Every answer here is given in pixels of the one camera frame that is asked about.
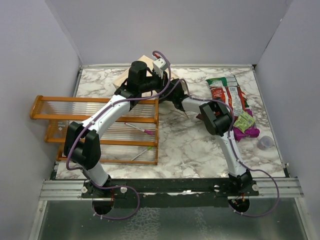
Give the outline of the red Doritos bag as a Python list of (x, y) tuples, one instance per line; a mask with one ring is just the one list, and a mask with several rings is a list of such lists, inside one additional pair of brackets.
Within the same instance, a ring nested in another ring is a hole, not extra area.
[(246, 109), (245, 98), (239, 86), (213, 86), (210, 91), (214, 99), (220, 98), (228, 104), (236, 117)]

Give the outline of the light green snack packet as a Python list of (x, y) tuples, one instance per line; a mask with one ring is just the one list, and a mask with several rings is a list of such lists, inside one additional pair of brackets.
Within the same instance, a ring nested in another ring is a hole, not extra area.
[(246, 111), (242, 111), (242, 113), (237, 117), (237, 120), (234, 122), (233, 126), (244, 133), (254, 123), (255, 119)]

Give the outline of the green snack bag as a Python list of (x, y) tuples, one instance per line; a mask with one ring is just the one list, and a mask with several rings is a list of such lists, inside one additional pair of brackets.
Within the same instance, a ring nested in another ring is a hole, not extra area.
[(209, 87), (237, 87), (238, 81), (236, 77), (233, 76), (224, 76), (224, 77), (215, 77), (205, 80)]

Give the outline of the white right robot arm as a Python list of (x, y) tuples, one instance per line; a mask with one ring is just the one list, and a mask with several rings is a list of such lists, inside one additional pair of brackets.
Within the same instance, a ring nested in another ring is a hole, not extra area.
[(235, 117), (221, 99), (200, 99), (185, 94), (181, 79), (171, 81), (169, 94), (173, 104), (181, 111), (195, 112), (202, 116), (206, 130), (218, 141), (228, 167), (230, 191), (240, 196), (252, 181), (250, 170), (244, 166), (233, 132)]

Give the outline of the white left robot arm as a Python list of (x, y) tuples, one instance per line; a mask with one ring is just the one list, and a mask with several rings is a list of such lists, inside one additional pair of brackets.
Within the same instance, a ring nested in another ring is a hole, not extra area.
[(78, 169), (94, 182), (93, 191), (101, 198), (111, 190), (107, 182), (110, 176), (100, 163), (101, 137), (116, 120), (144, 99), (143, 93), (155, 91), (161, 95), (169, 87), (171, 69), (168, 60), (158, 58), (152, 66), (150, 70), (145, 62), (134, 61), (126, 80), (104, 107), (83, 122), (73, 121), (68, 125), (63, 153), (68, 161), (78, 164)]

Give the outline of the purple snack bag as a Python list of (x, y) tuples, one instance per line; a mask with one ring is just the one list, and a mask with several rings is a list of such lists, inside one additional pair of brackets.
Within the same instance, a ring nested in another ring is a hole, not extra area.
[[(248, 114), (250, 114), (253, 117), (253, 113), (249, 108), (243, 111), (246, 111)], [(257, 138), (260, 135), (260, 130), (256, 126), (256, 120), (255, 120), (255, 123), (249, 129), (247, 129), (244, 133), (241, 132), (236, 127), (233, 127), (233, 133), (234, 133), (235, 140), (239, 142), (243, 138)]]

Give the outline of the brown snack bag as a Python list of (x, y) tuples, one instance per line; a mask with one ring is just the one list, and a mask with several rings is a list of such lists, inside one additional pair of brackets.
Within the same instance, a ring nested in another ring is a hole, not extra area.
[(203, 116), (202, 116), (201, 114), (198, 114), (198, 115), (196, 116), (196, 118), (199, 119), (199, 120), (201, 120), (201, 121), (203, 120)]

